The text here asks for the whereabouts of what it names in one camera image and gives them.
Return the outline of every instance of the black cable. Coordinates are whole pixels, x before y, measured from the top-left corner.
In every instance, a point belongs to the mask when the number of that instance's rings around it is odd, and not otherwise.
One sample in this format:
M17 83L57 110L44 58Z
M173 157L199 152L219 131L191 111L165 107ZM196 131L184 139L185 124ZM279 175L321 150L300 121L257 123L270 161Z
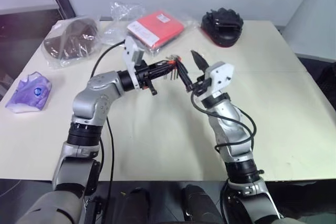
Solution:
M219 195L219 205L221 207L221 214L222 214L222 217L223 217L223 221L224 221L224 224L228 224L227 220L226 220L226 217L225 217L225 213L224 213L224 202L223 202L223 194L225 193L226 191L226 188L227 188L227 184L228 184L228 181L229 179L227 179L225 182L224 182L224 185L220 191L220 195Z
M101 59L113 48L122 45L125 43L125 40L114 44L113 46L109 47L108 49L106 49L102 55L98 58L97 62L94 64L92 73L91 73L91 78L95 75L95 71L97 69L97 66L99 64L99 62L101 61ZM113 171L114 171L114 142L113 142L113 135L112 135L112 129L111 129L111 125L110 125L110 121L108 116L106 117L106 122L107 122L107 126L109 128L109 133L110 133L110 137L111 137L111 149L112 149L112 165L111 165L111 175L110 175L110 181L109 181L109 191L108 191L108 197L107 197L107 202L105 204L105 208L104 211L102 213L102 219L101 219L101 223L104 224L105 220L106 220L106 214L107 214L107 210L109 208L109 202L110 202L110 197L111 197L111 185L112 185L112 181L113 181ZM100 138L99 139L99 143L100 143L100 148L101 148L101 165L100 165L100 171L103 169L103 165L104 165L104 159L105 159L105 154L104 154L104 145L103 145L103 141Z
M103 145L103 141L102 141L101 137L99 138L99 144L100 144L100 148L101 148L101 161L100 161L99 173L101 173L101 170L103 170L104 160L105 160L104 145Z
M246 138L245 140L242 140L242 141L239 141L239 142L235 142L235 143L223 143L223 144L217 144L215 146L215 150L217 152L219 152L219 148L220 147L223 147L223 146L231 146L231 145L238 145L238 144L244 144L248 141L251 140L251 148L253 150L253 147L254 147L254 136L256 135L257 133L257 126L255 124L255 122L253 121L253 119L248 115L246 114L244 111L242 111L241 109L239 109L241 111L241 113L243 115L245 115L252 123L252 126L253 126L253 132L251 132L251 130L249 129L249 127L247 127L244 123L240 122L240 121L237 121L237 120L234 120L232 118L227 118L225 116L222 116L222 115L218 115L218 114L215 114L215 113L212 113L212 112L209 112L209 111L206 111L206 110L203 110L201 109L199 106L197 106L197 104L195 103L195 100L194 100L194 96L195 96L195 90L191 93L191 103L192 105L194 106L195 109L197 109L198 111L204 113L204 114L207 114L207 115L210 115L210 116L213 116L215 118L219 118L219 119L223 119L223 120L226 120L226 121L230 121L230 122L234 122L236 124L239 124L240 126L242 126L244 129L247 130L247 132L249 133L249 137Z
M95 71L96 71L96 68L99 64L99 62L101 61L101 59L110 51L112 50L113 48L117 47L117 46L120 46L122 44L125 43L125 40L119 42L119 43L116 43L114 44L113 46L110 46L108 49L105 50L105 52L102 53L102 55L99 57L99 59L97 60L96 64L94 64L94 67L93 67L93 70L92 70L92 73L91 73L91 77L93 77L95 75Z

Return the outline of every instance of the red notebook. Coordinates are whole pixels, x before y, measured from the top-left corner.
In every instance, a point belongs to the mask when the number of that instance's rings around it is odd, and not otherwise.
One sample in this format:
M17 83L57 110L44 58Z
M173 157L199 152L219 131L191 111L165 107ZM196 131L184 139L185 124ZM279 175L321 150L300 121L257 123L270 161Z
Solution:
M127 29L151 49L162 46L179 35L184 26L161 10L130 23Z

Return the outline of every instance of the purple face mask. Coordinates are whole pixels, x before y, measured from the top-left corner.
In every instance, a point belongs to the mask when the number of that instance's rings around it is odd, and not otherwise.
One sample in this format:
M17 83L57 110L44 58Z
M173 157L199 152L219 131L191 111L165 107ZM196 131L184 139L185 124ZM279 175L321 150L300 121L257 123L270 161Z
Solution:
M6 108L14 113L40 111L47 102L51 82L39 72L34 72L21 80Z

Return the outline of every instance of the red package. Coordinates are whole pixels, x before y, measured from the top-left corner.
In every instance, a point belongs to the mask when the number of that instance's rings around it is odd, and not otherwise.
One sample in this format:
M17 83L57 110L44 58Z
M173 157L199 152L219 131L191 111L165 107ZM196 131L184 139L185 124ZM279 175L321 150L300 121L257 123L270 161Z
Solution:
M148 47L155 49L179 35L184 26L171 15L159 10L130 23L127 29Z

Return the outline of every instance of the white table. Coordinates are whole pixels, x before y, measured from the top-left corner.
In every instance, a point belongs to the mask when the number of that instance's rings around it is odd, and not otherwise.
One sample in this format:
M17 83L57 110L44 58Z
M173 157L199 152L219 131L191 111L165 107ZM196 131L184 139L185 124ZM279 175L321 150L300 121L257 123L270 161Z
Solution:
M145 60L151 63L178 54L195 80L200 71L190 49L202 53L210 64L222 60L235 65L227 91L258 126L254 155L258 168L266 171L265 180L336 177L336 113L270 22L246 21L240 40L231 48L217 47L194 30ZM97 73L124 70L121 53L122 48L109 52ZM86 86L96 59L51 70L37 49L0 103L0 178L51 180L67 138L72 101ZM13 114L4 106L19 79L34 71L53 83L46 107ZM182 82L161 78L153 84L158 95L131 91L112 105L114 179L226 178L207 116L192 107ZM105 127L102 138L106 160L100 180L108 180L111 146Z

